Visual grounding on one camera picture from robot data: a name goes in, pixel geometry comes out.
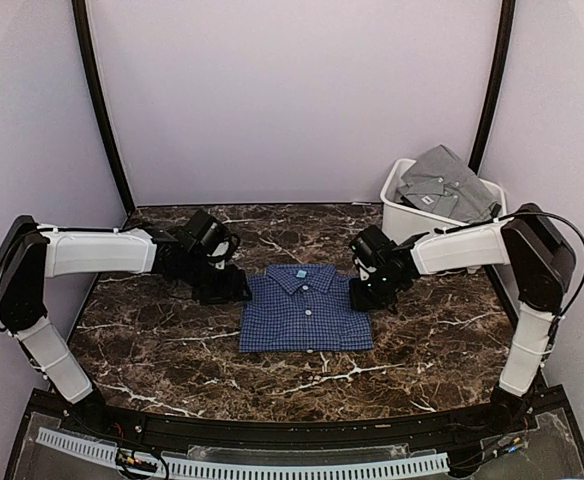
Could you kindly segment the blue checked long sleeve shirt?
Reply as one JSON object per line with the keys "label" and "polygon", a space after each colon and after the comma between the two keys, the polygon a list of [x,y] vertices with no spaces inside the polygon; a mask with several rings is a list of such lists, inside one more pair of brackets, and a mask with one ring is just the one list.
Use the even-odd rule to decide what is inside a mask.
{"label": "blue checked long sleeve shirt", "polygon": [[351,277],[330,264],[270,265],[248,278],[239,351],[357,352],[374,348],[370,317],[351,308]]}

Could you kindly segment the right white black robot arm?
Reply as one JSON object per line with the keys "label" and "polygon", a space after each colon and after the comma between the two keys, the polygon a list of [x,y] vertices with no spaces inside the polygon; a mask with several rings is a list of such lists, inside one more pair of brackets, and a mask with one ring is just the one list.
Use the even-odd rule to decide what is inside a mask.
{"label": "right white black robot arm", "polygon": [[498,382],[500,396],[482,413],[493,434],[506,432],[521,416],[524,397],[541,364],[551,355],[558,327],[581,290],[570,286],[576,253],[556,228],[560,216],[534,203],[476,224],[437,228],[402,243],[376,226],[350,242],[359,275],[349,283],[355,311],[393,311],[399,293],[424,276],[486,265],[511,268],[519,312],[509,355]]}

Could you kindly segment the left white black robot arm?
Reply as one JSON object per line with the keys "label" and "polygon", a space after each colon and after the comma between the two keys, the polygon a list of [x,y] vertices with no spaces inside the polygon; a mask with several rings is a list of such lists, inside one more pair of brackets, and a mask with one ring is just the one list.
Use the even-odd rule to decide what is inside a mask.
{"label": "left white black robot arm", "polygon": [[246,302],[246,273],[231,262],[239,245],[238,235],[203,210],[169,230],[61,227],[21,215],[0,245],[0,332],[15,338],[33,367],[75,405],[79,425],[92,436],[106,435],[112,412],[93,398],[94,382],[51,322],[46,281],[74,274],[154,274],[189,285],[202,305]]}

